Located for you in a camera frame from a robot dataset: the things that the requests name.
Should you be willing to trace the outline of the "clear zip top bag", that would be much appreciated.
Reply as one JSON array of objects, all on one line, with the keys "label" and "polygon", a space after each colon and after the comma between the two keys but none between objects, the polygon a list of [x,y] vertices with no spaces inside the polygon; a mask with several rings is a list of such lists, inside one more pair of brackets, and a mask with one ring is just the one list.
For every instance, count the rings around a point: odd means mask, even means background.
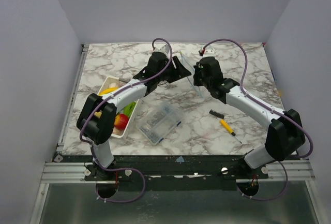
[{"label": "clear zip top bag", "polygon": [[192,89],[200,96],[200,98],[204,99],[200,87],[195,86],[193,83],[193,76],[195,73],[194,65],[196,64],[197,60],[193,57],[189,57],[188,55],[184,54],[182,51],[180,51],[179,53],[181,56],[182,65],[191,73],[191,75],[187,77],[188,82],[190,83]]}]

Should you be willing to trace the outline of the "green leafy vegetable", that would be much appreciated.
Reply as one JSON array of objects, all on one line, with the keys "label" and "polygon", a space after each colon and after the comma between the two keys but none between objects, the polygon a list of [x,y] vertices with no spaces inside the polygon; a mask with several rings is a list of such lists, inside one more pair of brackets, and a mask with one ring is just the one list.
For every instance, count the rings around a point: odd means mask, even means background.
[{"label": "green leafy vegetable", "polygon": [[134,102],[130,103],[129,105],[125,106],[123,108],[123,114],[126,115],[128,118],[131,118],[136,105],[137,105],[137,103],[134,101]]}]

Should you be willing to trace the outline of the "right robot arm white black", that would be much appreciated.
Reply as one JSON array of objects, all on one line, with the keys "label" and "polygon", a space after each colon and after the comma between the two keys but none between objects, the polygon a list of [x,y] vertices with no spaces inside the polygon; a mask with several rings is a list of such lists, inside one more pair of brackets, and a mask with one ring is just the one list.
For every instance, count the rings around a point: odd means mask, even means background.
[{"label": "right robot arm white black", "polygon": [[300,115],[295,110],[284,111],[255,96],[249,98],[238,82],[223,76],[219,62],[212,56],[202,58],[193,67],[195,86],[204,86],[213,98],[241,110],[267,131],[265,143],[246,154],[238,165],[241,177],[252,177],[258,167],[273,160],[284,161],[305,143]]}]

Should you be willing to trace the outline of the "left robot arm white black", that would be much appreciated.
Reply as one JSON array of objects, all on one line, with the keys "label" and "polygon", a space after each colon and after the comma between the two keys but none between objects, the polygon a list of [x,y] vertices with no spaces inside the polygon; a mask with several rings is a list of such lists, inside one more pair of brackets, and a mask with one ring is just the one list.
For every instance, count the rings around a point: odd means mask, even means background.
[{"label": "left robot arm white black", "polygon": [[94,161],[98,165],[97,174],[103,180],[111,179],[115,172],[111,164],[114,156],[108,140],[119,111],[150,94],[160,82],[173,83],[190,75],[191,72],[176,56],[168,57],[163,52],[154,51],[147,66],[127,84],[104,96],[95,93],[88,96],[77,120],[77,128],[81,131],[81,141],[90,145]]}]

